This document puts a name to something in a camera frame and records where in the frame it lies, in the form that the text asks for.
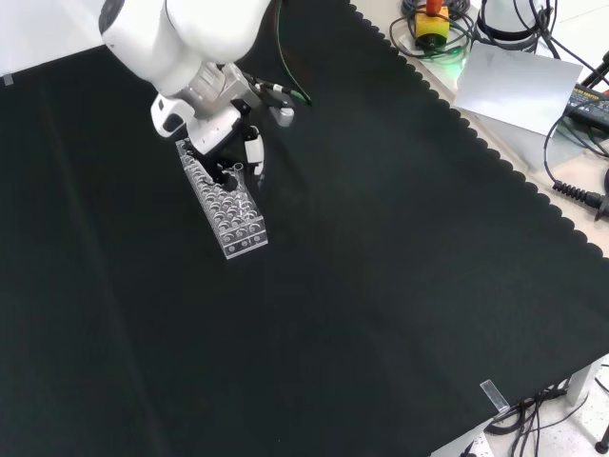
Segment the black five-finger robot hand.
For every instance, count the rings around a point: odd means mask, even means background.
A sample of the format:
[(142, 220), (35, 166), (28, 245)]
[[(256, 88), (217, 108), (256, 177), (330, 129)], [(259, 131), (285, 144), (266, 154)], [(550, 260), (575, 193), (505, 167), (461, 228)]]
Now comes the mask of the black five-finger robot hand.
[(187, 133), (183, 150), (195, 159), (213, 184), (232, 191), (235, 180), (226, 172), (231, 163), (221, 157), (221, 151), (235, 138), (244, 141), (246, 163), (256, 178), (261, 178), (265, 167), (265, 147), (258, 128), (248, 122), (251, 106), (242, 99), (234, 99), (218, 113), (205, 119), (195, 116), (195, 109), (181, 99), (159, 94), (150, 108), (153, 126), (164, 138), (179, 131)]

